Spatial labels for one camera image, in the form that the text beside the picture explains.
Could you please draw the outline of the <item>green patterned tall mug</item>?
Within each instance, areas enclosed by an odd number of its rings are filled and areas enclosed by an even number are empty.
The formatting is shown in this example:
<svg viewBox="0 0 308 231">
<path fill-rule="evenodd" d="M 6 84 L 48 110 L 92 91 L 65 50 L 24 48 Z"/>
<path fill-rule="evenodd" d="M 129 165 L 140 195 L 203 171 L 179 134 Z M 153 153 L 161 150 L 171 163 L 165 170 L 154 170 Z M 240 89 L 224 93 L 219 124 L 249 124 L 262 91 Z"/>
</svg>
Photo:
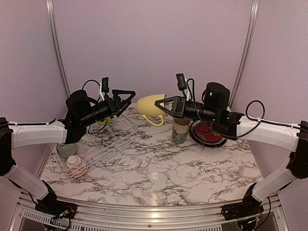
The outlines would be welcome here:
<svg viewBox="0 0 308 231">
<path fill-rule="evenodd" d="M 172 124 L 172 141 L 176 144 L 183 144 L 186 141 L 189 126 L 188 118 L 174 118 Z"/>
</svg>

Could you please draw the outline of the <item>yellow mug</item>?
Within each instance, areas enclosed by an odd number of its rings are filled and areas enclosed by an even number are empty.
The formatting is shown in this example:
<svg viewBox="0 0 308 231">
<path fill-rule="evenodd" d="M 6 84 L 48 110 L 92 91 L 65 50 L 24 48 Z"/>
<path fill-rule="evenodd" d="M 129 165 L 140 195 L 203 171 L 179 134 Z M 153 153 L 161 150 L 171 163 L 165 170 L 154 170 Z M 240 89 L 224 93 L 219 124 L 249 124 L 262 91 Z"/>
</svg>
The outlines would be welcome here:
<svg viewBox="0 0 308 231">
<path fill-rule="evenodd" d="M 164 124 L 166 113 L 155 105 L 156 101 L 163 100 L 166 94 L 149 95 L 138 99 L 137 112 L 152 126 L 160 127 Z M 161 119 L 159 124 L 152 122 L 149 117 L 157 117 Z"/>
</svg>

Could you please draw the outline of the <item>lime green bowl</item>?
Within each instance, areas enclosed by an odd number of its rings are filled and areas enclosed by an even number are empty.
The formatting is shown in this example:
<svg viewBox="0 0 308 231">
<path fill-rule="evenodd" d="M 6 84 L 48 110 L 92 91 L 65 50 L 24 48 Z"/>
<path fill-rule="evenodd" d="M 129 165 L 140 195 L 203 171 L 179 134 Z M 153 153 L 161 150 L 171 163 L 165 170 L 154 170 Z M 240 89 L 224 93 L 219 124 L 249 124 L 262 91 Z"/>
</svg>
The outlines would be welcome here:
<svg viewBox="0 0 308 231">
<path fill-rule="evenodd" d="M 96 121 L 96 123 L 99 124 L 99 125 L 109 125 L 110 124 L 110 117 Z"/>
</svg>

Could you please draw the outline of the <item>black rimmed beige plate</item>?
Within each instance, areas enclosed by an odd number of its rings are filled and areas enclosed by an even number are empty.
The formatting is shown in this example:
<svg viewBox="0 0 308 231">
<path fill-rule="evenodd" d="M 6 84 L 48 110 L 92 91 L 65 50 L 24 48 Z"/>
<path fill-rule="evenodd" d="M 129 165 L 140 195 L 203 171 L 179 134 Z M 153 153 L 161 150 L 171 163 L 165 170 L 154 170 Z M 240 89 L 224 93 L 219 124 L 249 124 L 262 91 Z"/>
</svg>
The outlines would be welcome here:
<svg viewBox="0 0 308 231">
<path fill-rule="evenodd" d="M 200 121 L 196 121 L 196 122 L 192 122 L 190 128 L 189 128 L 189 135 L 191 137 L 191 139 L 197 143 L 198 145 L 202 146 L 202 147 L 207 147 L 207 148 L 218 148 L 222 145 L 224 145 L 228 139 L 224 138 L 220 141 L 220 142 L 216 142 L 216 143 L 208 143 L 205 141 L 202 141 L 200 138 L 197 137 L 196 132 L 194 130 L 194 127 L 196 126 L 197 123 L 199 123 Z"/>
</svg>

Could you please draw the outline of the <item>pale green cup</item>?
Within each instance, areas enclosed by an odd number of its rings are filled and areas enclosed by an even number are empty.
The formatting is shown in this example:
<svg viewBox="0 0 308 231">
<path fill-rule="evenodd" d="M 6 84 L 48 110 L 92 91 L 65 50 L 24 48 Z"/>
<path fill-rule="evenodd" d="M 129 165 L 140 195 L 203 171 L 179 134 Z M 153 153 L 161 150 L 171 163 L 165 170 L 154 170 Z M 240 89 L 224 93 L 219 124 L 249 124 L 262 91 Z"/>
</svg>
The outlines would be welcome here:
<svg viewBox="0 0 308 231">
<path fill-rule="evenodd" d="M 61 158 L 68 158 L 71 155 L 74 155 L 77 152 L 78 145 L 76 143 L 73 144 L 58 144 L 56 146 L 56 150 L 58 155 Z"/>
</svg>

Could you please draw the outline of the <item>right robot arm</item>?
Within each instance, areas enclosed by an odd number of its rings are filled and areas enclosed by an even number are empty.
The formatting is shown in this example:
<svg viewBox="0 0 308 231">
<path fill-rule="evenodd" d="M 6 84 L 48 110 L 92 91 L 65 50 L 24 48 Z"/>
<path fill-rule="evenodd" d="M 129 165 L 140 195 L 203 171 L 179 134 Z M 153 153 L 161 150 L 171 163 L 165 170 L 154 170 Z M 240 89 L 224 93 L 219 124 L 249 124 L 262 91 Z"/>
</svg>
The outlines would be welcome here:
<svg viewBox="0 0 308 231">
<path fill-rule="evenodd" d="M 286 162 L 247 190 L 238 211 L 248 216 L 272 193 L 297 179 L 308 176 L 308 123 L 283 125 L 253 119 L 243 113 L 228 111 L 230 91 L 210 82 L 202 94 L 202 103 L 174 96 L 155 101 L 155 105 L 173 118 L 198 120 L 209 129 L 229 140 L 244 139 L 282 147 L 290 152 Z"/>
</svg>

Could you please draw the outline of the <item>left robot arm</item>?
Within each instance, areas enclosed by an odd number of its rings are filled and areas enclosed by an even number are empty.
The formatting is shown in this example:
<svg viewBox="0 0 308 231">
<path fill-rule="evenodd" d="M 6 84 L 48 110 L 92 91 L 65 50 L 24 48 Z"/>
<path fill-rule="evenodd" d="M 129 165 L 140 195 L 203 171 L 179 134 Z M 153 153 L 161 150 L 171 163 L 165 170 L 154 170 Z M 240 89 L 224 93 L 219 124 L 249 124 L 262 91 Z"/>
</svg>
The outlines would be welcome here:
<svg viewBox="0 0 308 231">
<path fill-rule="evenodd" d="M 76 90 L 66 100 L 64 119 L 45 123 L 13 123 L 0 119 L 0 175 L 34 196 L 39 206 L 57 214 L 61 204 L 52 188 L 28 170 L 18 166 L 12 150 L 38 144 L 72 144 L 80 141 L 87 127 L 106 118 L 119 117 L 131 104 L 136 93 L 131 90 L 112 90 L 112 97 L 97 101 L 85 90 Z"/>
</svg>

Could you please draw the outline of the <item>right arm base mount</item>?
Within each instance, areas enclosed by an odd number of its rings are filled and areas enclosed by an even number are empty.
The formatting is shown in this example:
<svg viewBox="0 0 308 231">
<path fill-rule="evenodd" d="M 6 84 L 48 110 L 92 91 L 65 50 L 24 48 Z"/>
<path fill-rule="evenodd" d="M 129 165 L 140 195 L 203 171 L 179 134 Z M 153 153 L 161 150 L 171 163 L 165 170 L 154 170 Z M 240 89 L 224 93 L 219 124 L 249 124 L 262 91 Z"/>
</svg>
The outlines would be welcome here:
<svg viewBox="0 0 308 231">
<path fill-rule="evenodd" d="M 254 231 L 263 211 L 261 202 L 252 197 L 251 187 L 246 191 L 241 202 L 221 207 L 221 214 L 225 220 L 236 219 L 241 231 Z"/>
</svg>

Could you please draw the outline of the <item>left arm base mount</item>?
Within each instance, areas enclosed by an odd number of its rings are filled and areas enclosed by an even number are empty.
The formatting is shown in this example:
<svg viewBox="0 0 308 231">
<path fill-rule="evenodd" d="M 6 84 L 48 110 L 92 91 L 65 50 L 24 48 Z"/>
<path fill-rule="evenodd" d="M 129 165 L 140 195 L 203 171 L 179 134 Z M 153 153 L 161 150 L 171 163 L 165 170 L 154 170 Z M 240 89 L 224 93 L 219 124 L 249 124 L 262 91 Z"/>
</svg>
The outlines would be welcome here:
<svg viewBox="0 0 308 231">
<path fill-rule="evenodd" d="M 55 194 L 49 193 L 42 200 L 36 201 L 30 195 L 37 211 L 52 215 L 51 221 L 66 218 L 68 225 L 63 231 L 68 231 L 72 226 L 72 219 L 75 217 L 77 205 L 65 201 L 59 201 Z"/>
</svg>

